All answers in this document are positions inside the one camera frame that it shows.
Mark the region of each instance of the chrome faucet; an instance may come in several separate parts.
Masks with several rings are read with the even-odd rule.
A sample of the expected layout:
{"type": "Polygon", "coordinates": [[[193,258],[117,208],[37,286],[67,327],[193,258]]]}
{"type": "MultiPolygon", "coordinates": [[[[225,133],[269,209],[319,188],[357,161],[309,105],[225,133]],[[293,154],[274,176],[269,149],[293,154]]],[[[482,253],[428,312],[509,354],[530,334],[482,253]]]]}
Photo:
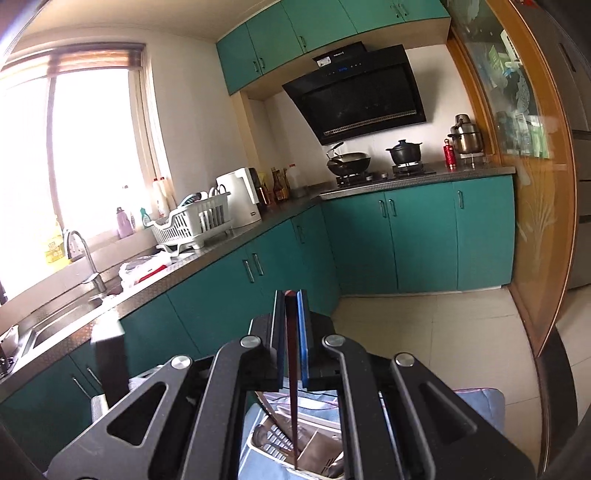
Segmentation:
{"type": "Polygon", "coordinates": [[[107,291],[107,287],[105,287],[105,283],[103,279],[100,277],[96,269],[96,265],[94,260],[92,260],[92,255],[90,254],[90,250],[88,250],[88,244],[86,240],[82,238],[82,235],[78,233],[77,230],[68,230],[67,228],[64,229],[64,246],[66,247],[66,256],[71,260],[72,259],[72,252],[70,251],[70,236],[76,235],[80,241],[82,242],[82,246],[84,247],[84,255],[88,259],[88,263],[90,265],[90,269],[92,270],[92,274],[82,283],[90,283],[95,286],[99,294],[103,294],[107,291]]]}

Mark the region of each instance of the silver bolt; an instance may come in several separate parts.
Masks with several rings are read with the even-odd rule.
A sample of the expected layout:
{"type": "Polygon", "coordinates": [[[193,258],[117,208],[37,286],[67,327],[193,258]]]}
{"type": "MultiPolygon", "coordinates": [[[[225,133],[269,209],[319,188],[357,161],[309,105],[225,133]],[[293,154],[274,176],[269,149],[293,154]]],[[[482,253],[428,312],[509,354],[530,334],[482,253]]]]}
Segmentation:
{"type": "Polygon", "coordinates": [[[342,335],[329,335],[324,339],[328,346],[341,346],[345,342],[345,337],[342,335]]]}
{"type": "Polygon", "coordinates": [[[411,367],[414,365],[414,357],[410,353],[399,353],[396,355],[396,363],[401,367],[411,367]]]}
{"type": "Polygon", "coordinates": [[[171,365],[177,370],[182,370],[191,365],[191,359],[186,355],[179,355],[173,358],[171,365]]]}
{"type": "Polygon", "coordinates": [[[246,335],[245,337],[242,337],[242,340],[240,340],[240,345],[242,345],[244,348],[254,348],[260,344],[261,339],[256,335],[246,335]]]}

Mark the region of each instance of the window sill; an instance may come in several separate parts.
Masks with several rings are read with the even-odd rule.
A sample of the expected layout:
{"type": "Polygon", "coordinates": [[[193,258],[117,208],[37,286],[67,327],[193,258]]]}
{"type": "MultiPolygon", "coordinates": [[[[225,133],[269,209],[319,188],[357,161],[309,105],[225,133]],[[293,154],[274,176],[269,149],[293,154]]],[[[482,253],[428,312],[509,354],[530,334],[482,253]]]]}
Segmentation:
{"type": "MultiPolygon", "coordinates": [[[[153,250],[156,240],[149,229],[119,239],[92,252],[99,272],[116,267],[146,251],[153,250]]],[[[90,276],[88,260],[84,257],[50,275],[28,290],[8,300],[0,307],[0,333],[20,322],[56,297],[75,288],[90,276]]]]}

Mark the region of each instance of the floor tile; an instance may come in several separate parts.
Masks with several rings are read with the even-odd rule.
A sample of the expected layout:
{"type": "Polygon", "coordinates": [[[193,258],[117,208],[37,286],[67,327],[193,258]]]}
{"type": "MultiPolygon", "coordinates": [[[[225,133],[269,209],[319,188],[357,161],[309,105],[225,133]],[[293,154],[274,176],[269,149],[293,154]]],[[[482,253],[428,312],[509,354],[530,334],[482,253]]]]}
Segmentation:
{"type": "Polygon", "coordinates": [[[436,309],[436,296],[345,297],[339,302],[333,319],[366,323],[368,321],[429,320],[436,309]]]}
{"type": "Polygon", "coordinates": [[[542,438],[542,408],[539,398],[505,407],[505,436],[538,468],[542,438]]]}
{"type": "Polygon", "coordinates": [[[517,308],[505,288],[436,295],[435,322],[459,319],[486,319],[517,314],[517,308]]]}
{"type": "Polygon", "coordinates": [[[429,365],[431,320],[339,321],[335,322],[335,329],[375,355],[393,358],[396,353],[409,352],[429,365]]]}
{"type": "Polygon", "coordinates": [[[507,404],[540,395],[530,344],[517,315],[434,322],[430,368],[454,390],[497,388],[507,404]]]}
{"type": "Polygon", "coordinates": [[[579,422],[591,404],[591,358],[571,367],[574,389],[577,392],[577,411],[579,422]]]}
{"type": "Polygon", "coordinates": [[[570,290],[564,297],[556,328],[570,365],[591,358],[591,286],[570,290]]]}

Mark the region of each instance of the purple bottle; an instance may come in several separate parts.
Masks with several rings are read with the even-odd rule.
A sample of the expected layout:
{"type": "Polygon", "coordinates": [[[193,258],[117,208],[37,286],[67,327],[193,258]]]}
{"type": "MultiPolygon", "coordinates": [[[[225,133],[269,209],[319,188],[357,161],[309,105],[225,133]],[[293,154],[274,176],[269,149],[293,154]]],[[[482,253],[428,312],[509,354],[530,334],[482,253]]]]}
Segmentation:
{"type": "Polygon", "coordinates": [[[117,231],[119,232],[119,238],[125,238],[134,233],[131,222],[127,218],[127,213],[121,207],[117,207],[117,231]]]}

